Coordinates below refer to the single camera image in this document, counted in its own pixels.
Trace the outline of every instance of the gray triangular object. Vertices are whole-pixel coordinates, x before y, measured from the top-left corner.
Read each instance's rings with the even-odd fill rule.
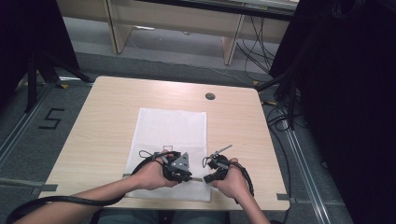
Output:
[[[172,162],[172,166],[179,170],[189,171],[189,154],[185,152],[183,155],[181,155],[181,157]]]

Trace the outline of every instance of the person's right hand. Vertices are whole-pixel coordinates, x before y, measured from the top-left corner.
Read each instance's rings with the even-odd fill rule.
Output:
[[[238,162],[238,159],[232,158],[231,161]],[[230,166],[224,180],[215,180],[212,182],[212,186],[218,188],[225,196],[234,198],[237,201],[250,193],[246,179],[234,165]]]

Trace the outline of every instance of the wooden table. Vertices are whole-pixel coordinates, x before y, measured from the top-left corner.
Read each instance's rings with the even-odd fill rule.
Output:
[[[207,93],[216,99],[207,100]],[[140,107],[207,113],[207,148],[213,153],[233,144],[223,155],[238,158],[252,179],[255,198],[262,210],[286,210],[288,201],[274,147],[258,93],[253,89],[99,77],[78,115],[47,184],[55,192],[40,197],[71,195],[116,181],[129,155]],[[240,210],[221,192],[211,203],[124,198],[114,207],[152,209]]]

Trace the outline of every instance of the metal stand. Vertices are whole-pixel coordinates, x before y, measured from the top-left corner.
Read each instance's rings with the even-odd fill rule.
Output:
[[[330,3],[326,6],[320,20],[314,25],[311,32],[308,34],[308,37],[305,39],[288,70],[286,70],[285,73],[275,77],[271,81],[256,88],[257,91],[263,91],[279,83],[279,87],[275,93],[275,98],[277,101],[285,101],[286,97],[289,96],[287,117],[289,126],[292,130],[294,130],[293,119],[296,95],[296,79],[302,70],[309,64],[312,57],[315,55],[319,44],[322,42],[324,36],[329,30],[332,20],[332,6],[333,3]]]
[[[37,79],[36,70],[38,70],[46,83],[57,83],[59,76],[56,73],[54,66],[62,67],[75,77],[80,78],[84,82],[93,82],[90,77],[82,74],[75,68],[62,62],[56,57],[45,52],[33,52],[29,58],[28,65],[28,104],[25,112],[29,112],[37,101]]]

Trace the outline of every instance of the person's left hand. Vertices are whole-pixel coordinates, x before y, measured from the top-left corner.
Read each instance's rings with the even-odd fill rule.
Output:
[[[163,159],[157,158],[158,162],[163,163]],[[156,161],[144,165],[133,176],[138,179],[139,189],[157,189],[161,187],[172,188],[177,185],[177,181],[170,181],[163,177],[163,167]]]

